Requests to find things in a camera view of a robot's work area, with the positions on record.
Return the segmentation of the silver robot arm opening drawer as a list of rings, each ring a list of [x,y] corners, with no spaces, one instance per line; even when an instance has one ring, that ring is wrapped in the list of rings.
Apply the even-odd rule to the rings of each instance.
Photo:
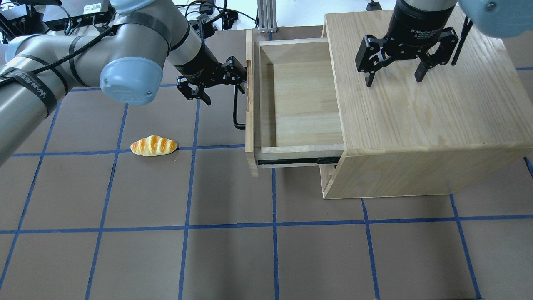
[[[210,105],[205,89],[231,84],[242,93],[247,68],[219,62],[171,0],[112,0],[114,23],[99,36],[36,34],[8,44],[1,67],[1,163],[76,87],[99,87],[112,99],[145,105],[155,99],[166,62],[179,91]]]

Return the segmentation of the silver robot arm over cabinet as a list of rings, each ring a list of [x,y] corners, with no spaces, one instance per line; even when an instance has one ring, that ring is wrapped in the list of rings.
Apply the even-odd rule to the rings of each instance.
[[[473,26],[492,38],[510,38],[533,28],[531,0],[398,0],[382,38],[365,35],[356,69],[371,87],[377,71],[395,61],[419,59],[421,83],[429,70],[458,61]]]

